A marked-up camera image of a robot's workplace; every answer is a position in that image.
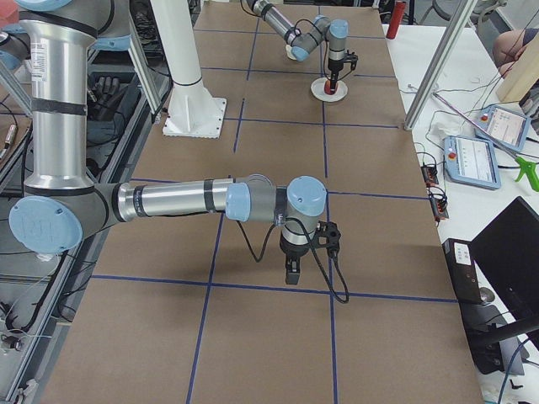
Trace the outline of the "red yellow apple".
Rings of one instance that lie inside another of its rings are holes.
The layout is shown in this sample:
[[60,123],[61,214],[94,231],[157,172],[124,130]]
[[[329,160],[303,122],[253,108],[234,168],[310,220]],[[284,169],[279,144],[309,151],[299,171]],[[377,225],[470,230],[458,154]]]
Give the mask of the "red yellow apple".
[[329,93],[329,92],[328,92],[328,81],[329,81],[329,80],[327,80],[327,81],[325,82],[323,90],[324,90],[324,92],[325,92],[326,94],[328,94],[328,95],[333,95],[334,93]]

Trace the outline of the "white round plate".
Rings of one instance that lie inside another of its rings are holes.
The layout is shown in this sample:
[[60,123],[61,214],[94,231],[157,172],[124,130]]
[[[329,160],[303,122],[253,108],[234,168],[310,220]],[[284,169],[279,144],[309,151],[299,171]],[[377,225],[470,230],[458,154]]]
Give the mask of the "white round plate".
[[324,84],[327,80],[328,79],[325,77],[320,77],[319,79],[313,81],[311,84],[312,95],[323,102],[333,103],[342,100],[348,93],[348,87],[346,83],[342,80],[339,80],[337,82],[338,89],[336,93],[333,95],[328,95],[323,90]]

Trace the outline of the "white bowl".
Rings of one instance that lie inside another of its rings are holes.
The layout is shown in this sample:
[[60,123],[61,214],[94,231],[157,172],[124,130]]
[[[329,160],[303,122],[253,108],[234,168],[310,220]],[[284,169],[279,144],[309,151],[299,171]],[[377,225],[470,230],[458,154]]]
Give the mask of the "white bowl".
[[296,61],[296,58],[295,56],[292,54],[292,51],[291,51],[291,46],[286,44],[286,55],[289,59],[293,60],[293,61]]

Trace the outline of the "red cylinder bottle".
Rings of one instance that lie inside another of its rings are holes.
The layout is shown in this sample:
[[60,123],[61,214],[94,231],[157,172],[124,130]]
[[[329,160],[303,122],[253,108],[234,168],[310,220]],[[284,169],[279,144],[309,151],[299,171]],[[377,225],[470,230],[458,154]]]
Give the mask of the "red cylinder bottle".
[[405,1],[396,1],[392,11],[390,23],[388,25],[386,38],[393,40],[397,36],[398,28],[402,22],[407,3]]

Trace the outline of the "brown paper table cover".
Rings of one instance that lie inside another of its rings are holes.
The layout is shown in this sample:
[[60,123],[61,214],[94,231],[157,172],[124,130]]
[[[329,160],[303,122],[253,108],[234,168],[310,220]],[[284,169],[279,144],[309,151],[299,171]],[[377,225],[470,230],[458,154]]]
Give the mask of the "brown paper table cover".
[[173,183],[262,173],[328,188],[350,301],[316,261],[285,282],[280,233],[218,215],[113,227],[45,388],[45,403],[479,403],[482,394],[377,13],[284,6],[306,25],[350,23],[348,96],[310,92],[322,54],[290,61],[236,4],[195,26],[206,87],[227,100],[221,135],[153,127],[132,175]]

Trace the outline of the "far orange circuit board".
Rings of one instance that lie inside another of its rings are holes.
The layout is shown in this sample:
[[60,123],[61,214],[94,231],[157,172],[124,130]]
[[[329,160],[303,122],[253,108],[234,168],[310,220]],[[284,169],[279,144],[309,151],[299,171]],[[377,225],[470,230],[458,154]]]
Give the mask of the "far orange circuit board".
[[420,170],[426,186],[435,186],[439,184],[438,164],[435,158],[428,152],[419,152],[421,156]]

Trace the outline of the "orange circuit board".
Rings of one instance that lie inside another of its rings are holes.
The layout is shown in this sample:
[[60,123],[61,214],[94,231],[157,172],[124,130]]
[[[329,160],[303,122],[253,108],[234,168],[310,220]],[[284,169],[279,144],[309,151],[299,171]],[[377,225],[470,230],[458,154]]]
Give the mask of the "orange circuit board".
[[426,186],[435,186],[439,184],[438,164],[435,158],[428,152],[419,152],[421,156],[420,170]]
[[446,192],[439,187],[430,187],[427,188],[427,191],[435,222],[440,223],[448,219],[448,199]]

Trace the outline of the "near teach pendant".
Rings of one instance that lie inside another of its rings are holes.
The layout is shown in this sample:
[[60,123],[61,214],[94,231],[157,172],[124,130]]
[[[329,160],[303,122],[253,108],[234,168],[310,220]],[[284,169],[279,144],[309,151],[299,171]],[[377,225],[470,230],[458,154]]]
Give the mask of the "near teach pendant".
[[447,136],[443,142],[445,171],[450,180],[483,189],[500,189],[501,178],[491,141]]

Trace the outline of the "teach pendant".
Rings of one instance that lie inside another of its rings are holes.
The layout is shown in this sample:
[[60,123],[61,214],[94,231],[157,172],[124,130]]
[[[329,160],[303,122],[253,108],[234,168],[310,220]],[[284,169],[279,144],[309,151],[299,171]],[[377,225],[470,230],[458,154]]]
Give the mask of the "teach pendant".
[[443,142],[445,171],[450,180],[483,189],[500,189],[501,178],[491,141],[447,136]]
[[481,111],[478,125],[513,152],[521,152],[531,127],[531,119],[522,112],[495,104]]

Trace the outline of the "near orange circuit board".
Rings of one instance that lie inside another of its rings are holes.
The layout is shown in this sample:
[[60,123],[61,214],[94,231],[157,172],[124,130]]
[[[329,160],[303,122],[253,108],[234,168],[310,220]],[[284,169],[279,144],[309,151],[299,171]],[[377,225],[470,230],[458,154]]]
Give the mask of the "near orange circuit board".
[[427,191],[435,222],[440,223],[448,219],[448,199],[446,192],[439,187],[430,187],[427,188]]

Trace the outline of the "black electronics box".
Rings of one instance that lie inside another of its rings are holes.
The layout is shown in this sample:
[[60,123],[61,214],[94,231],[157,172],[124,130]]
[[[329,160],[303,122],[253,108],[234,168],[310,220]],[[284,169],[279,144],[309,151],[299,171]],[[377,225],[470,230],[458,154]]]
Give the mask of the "black electronics box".
[[447,238],[442,243],[442,247],[457,300],[460,303],[482,306],[492,303],[493,291],[478,283],[470,242]]

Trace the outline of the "far teach pendant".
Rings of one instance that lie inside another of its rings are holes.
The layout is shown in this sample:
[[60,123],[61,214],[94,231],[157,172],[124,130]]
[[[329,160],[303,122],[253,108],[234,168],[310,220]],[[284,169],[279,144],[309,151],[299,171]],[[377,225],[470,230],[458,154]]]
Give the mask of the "far teach pendant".
[[481,111],[478,125],[513,152],[521,152],[531,127],[531,119],[522,112],[495,104]]

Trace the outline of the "black laptop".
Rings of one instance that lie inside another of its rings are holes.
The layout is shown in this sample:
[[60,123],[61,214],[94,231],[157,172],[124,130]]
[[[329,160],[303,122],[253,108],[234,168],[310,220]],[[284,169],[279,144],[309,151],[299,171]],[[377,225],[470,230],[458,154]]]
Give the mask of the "black laptop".
[[538,313],[538,214],[521,197],[470,244],[476,263],[517,319]]

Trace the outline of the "aluminium frame post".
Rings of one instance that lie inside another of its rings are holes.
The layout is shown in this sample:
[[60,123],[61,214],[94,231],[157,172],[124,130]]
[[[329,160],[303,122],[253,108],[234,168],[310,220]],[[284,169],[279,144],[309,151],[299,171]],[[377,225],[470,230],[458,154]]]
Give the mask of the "aluminium frame post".
[[405,130],[412,130],[421,115],[428,98],[434,91],[434,86],[443,71],[449,56],[451,55],[456,43],[469,20],[476,1],[466,0],[460,1],[456,8],[456,12],[450,19],[449,25],[446,27],[444,34],[440,39],[435,53],[430,61],[430,64],[424,74],[424,78],[419,85],[419,89],[415,94],[414,100],[408,110],[406,119],[403,124]]

